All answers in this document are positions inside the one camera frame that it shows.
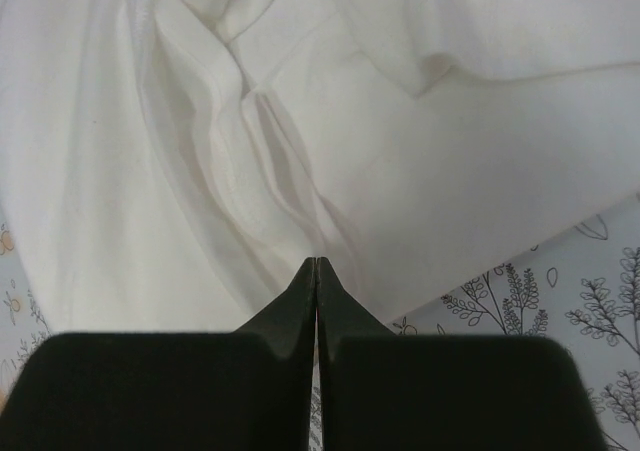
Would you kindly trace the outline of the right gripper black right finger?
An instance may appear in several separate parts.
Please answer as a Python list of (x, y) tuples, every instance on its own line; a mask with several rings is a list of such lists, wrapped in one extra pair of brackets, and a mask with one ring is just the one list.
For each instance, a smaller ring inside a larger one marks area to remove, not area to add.
[(328, 450), (602, 450), (578, 370), (556, 342), (398, 336), (317, 262)]

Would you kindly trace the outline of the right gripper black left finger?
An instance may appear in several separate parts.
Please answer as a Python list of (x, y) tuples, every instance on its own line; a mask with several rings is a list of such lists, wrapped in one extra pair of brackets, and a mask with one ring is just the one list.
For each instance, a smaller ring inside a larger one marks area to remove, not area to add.
[(5, 450), (304, 450), (316, 262), (230, 333), (65, 333), (27, 360)]

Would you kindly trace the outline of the white t shirt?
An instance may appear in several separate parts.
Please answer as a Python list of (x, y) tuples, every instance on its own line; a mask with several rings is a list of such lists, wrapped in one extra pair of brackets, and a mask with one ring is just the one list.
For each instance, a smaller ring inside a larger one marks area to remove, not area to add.
[(639, 0), (1, 0), (1, 205), (57, 332), (390, 320), (639, 188)]

